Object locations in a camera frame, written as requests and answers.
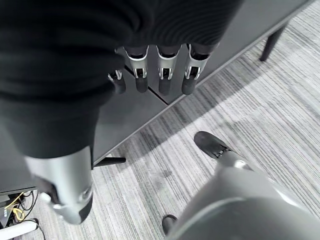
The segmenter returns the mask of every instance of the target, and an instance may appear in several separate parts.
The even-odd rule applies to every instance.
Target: black rubber fingertip
[[[115,86],[115,93],[116,94],[125,93],[127,86],[126,86],[126,82],[124,80],[124,77],[122,77],[121,79],[114,80],[114,86]]]
[[[171,80],[168,78],[159,79],[159,93],[167,96],[170,92]]]
[[[139,93],[145,93],[148,90],[148,79],[147,78],[136,78],[135,87]]]
[[[181,91],[184,95],[190,95],[193,93],[193,91],[196,88],[197,81],[193,76],[190,76],[189,79],[186,79],[186,77],[183,78]]]

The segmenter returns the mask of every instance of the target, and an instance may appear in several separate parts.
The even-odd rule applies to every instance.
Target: robotic hand
[[[182,90],[189,94],[241,3],[0,1],[1,121],[57,214],[80,224],[90,212],[99,108],[114,85],[125,89],[125,61],[115,50],[125,46],[145,92],[148,45],[158,46],[159,76],[170,80],[180,46],[191,44]]]
[[[163,219],[168,240],[319,238],[319,220],[291,192],[214,135],[200,131],[194,142],[217,167],[179,219]]]

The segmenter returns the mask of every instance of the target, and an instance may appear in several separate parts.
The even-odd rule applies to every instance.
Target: gray carpet
[[[163,215],[179,216],[215,172],[193,142],[217,135],[320,218],[320,2],[295,17],[266,63],[259,43],[126,141],[122,165],[94,170],[92,211],[81,226],[39,201],[48,240],[161,240]],[[40,231],[22,237],[41,239]]]

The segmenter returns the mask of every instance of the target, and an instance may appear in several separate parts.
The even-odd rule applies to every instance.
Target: black cable
[[[32,209],[34,209],[35,205],[36,205],[36,202],[37,202],[37,199],[38,199],[38,196],[39,196],[39,191],[36,192],[36,196],[35,196],[35,199],[34,199],[34,202],[33,204],[31,205],[31,208],[30,208],[30,211],[27,213],[27,215],[25,215],[25,219],[29,216],[29,214],[32,212]]]
[[[20,201],[20,204],[18,205],[18,208],[19,208],[19,206],[21,206],[24,211],[29,211],[29,210],[31,210],[32,205],[34,204],[34,200],[35,200],[34,192],[32,191],[28,196],[30,196],[30,195],[32,195],[32,203],[31,203],[31,206],[30,206],[29,208],[25,208],[25,206],[23,205],[22,201]]]
[[[34,193],[34,191],[30,191],[28,195],[23,194],[23,196],[24,196],[25,198],[27,198],[27,197],[29,197],[29,196],[30,196],[31,194],[33,194],[33,193]]]
[[[31,218],[31,219],[28,219],[28,220],[23,220],[21,221],[20,223],[23,223],[23,222],[34,222],[36,223],[37,227],[40,229],[40,231],[42,232],[42,235],[43,235],[43,239],[46,240],[46,236],[45,236],[45,232],[42,230],[42,228],[40,227],[39,225],[39,221],[37,218]]]

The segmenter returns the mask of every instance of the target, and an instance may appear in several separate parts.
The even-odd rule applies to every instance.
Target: metal bracket
[[[130,60],[131,66],[133,68],[133,74],[134,74],[134,77],[136,79],[140,78],[139,70],[142,71],[142,78],[146,78],[147,77],[147,73],[148,73],[148,63],[147,63],[148,50],[149,50],[149,46],[147,47],[146,53],[142,58],[130,57],[129,54],[127,53],[127,51],[125,51],[127,56],[128,56],[128,58],[129,58],[129,60]]]
[[[164,57],[161,56],[160,52],[159,52],[159,48],[158,46],[156,46],[157,52],[158,52],[158,72],[159,72],[159,77],[161,80],[164,79],[164,71],[165,69],[169,70],[168,73],[168,80],[170,80],[174,74],[174,70],[176,67],[176,62],[177,62],[177,57],[179,54],[179,51],[177,52],[177,54],[173,57]]]

